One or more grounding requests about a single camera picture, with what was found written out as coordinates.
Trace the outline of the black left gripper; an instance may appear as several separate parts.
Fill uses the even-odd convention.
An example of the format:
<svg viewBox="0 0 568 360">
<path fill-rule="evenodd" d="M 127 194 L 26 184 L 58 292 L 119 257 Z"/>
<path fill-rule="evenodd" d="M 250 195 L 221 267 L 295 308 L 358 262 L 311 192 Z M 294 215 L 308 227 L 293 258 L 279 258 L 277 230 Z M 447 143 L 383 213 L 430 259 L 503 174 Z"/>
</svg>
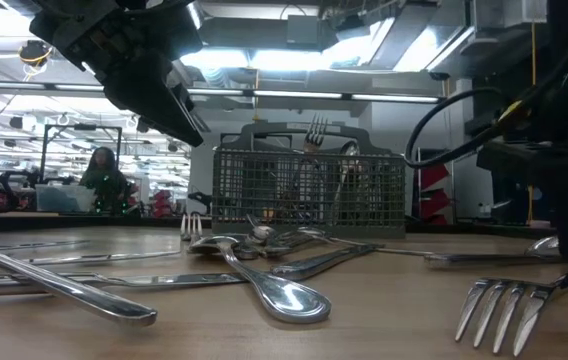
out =
<svg viewBox="0 0 568 360">
<path fill-rule="evenodd" d="M 203 47 L 191 0 L 39 1 L 29 31 L 82 71 L 117 107 L 193 147 L 203 143 L 191 114 L 193 84 L 180 58 Z"/>
</svg>

